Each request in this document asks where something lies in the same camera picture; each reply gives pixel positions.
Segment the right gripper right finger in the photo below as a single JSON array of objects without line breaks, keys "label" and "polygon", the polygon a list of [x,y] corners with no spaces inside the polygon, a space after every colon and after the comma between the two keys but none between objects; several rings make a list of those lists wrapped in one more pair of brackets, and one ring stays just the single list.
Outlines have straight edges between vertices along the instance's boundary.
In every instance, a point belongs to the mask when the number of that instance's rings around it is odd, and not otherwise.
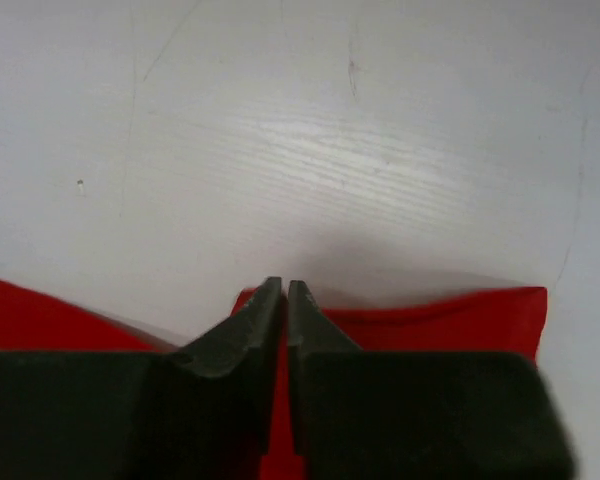
[{"label": "right gripper right finger", "polygon": [[295,451],[310,479],[572,479],[534,366],[505,351],[366,350],[302,281],[288,296]]}]

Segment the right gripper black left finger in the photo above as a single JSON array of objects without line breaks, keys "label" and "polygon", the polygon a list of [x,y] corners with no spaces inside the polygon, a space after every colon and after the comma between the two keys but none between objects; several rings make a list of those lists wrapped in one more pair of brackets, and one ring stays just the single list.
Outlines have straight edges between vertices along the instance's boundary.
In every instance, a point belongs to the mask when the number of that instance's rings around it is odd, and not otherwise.
[{"label": "right gripper black left finger", "polygon": [[0,281],[0,479],[254,479],[269,446],[281,282],[173,351]]}]

